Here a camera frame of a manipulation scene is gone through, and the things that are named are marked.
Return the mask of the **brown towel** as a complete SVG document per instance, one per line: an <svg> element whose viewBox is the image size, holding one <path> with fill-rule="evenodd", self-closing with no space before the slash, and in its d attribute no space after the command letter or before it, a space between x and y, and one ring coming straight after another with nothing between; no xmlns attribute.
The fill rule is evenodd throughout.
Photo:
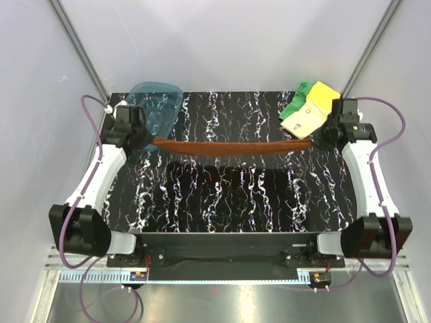
<svg viewBox="0 0 431 323"><path fill-rule="evenodd" d="M293 151L303 151L312 146L312 141L310 139L295 139L262 143L216 143L175 141L154 137L152 144L160 149L181 155L201 157L238 157L250 155L275 155Z"/></svg>

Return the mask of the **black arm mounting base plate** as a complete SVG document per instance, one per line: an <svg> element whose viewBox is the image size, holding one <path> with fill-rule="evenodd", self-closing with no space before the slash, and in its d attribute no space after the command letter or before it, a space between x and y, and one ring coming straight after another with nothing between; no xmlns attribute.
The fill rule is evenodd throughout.
<svg viewBox="0 0 431 323"><path fill-rule="evenodd" d="M191 261L272 262L289 268L343 268L341 256L317 253L317 234L285 233L144 233L138 234L138 251L116 255L109 267L139 267L150 260L151 268L167 268Z"/></svg>

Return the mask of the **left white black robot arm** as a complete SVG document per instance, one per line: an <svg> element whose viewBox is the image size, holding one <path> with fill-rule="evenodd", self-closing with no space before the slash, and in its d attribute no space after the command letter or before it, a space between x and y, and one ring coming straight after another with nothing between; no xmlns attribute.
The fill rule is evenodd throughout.
<svg viewBox="0 0 431 323"><path fill-rule="evenodd" d="M97 257L122 254L130 266L145 260L137 236L109 229L101 216L113 180L131 152L153 139L145 122L140 107L118 106L112 128L98 135L98 151L78 187L64 204L51 207L48 218L61 257L66 253Z"/></svg>

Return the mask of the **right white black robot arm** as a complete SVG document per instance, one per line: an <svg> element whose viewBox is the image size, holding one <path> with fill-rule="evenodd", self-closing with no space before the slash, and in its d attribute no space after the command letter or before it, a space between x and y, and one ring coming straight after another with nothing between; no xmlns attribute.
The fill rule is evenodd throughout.
<svg viewBox="0 0 431 323"><path fill-rule="evenodd" d="M356 198L356 220L338 233L320 233L306 249L312 266L322 266L331 256L390 259L412 232L408 217L401 217L387 189L381 170L379 143L374 127L360 122L358 100L334 99L332 111L313 136L323 149L337 149L350 173Z"/></svg>

